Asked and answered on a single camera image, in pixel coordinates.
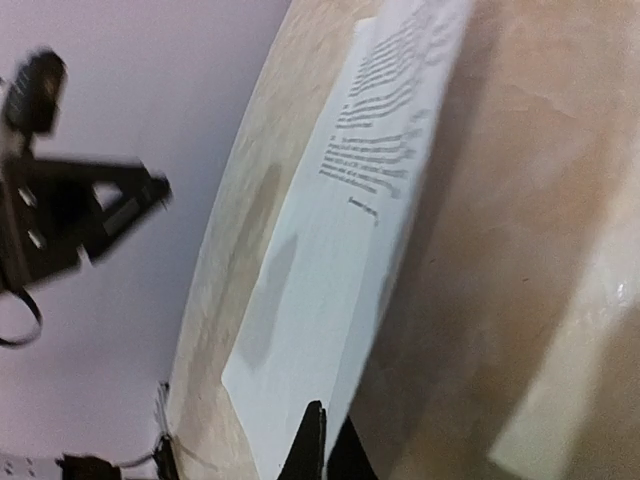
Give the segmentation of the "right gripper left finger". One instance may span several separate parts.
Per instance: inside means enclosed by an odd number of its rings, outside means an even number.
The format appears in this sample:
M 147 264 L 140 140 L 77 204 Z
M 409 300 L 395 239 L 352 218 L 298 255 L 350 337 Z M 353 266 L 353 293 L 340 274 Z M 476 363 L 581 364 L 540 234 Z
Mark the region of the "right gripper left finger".
M 325 445 L 326 410 L 315 400 L 306 407 L 278 480 L 320 480 Z

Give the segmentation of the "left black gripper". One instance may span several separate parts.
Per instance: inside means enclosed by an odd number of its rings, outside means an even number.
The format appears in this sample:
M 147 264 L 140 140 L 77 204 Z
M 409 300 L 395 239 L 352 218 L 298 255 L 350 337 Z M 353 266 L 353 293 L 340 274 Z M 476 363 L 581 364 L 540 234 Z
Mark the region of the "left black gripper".
M 122 191 L 103 208 L 94 183 Z M 141 163 L 7 156 L 1 166 L 1 290 L 18 291 L 106 257 L 171 199 L 169 180 Z

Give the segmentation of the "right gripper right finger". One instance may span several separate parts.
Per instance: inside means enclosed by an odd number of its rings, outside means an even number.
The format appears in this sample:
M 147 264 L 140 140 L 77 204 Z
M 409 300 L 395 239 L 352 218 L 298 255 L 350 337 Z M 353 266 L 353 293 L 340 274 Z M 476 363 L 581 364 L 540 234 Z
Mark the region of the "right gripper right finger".
M 327 463 L 328 480 L 378 480 L 350 417 L 347 417 Z

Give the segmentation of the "printed paper stack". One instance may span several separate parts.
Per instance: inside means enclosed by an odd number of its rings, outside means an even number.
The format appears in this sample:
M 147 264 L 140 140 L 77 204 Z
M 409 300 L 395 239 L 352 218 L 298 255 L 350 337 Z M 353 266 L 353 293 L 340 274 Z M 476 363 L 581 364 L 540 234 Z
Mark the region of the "printed paper stack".
M 354 40 L 292 178 L 222 382 L 258 475 L 319 401 L 336 443 L 388 304 L 472 9 L 388 1 Z

